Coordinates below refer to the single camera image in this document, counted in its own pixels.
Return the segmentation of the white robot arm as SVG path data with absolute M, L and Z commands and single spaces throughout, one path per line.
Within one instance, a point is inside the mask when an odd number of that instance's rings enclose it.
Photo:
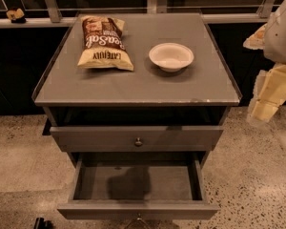
M 275 64 L 256 77 L 247 121 L 253 126 L 268 123 L 286 101 L 286 0 L 268 22 L 245 40 L 243 47 L 263 50 L 264 57 Z

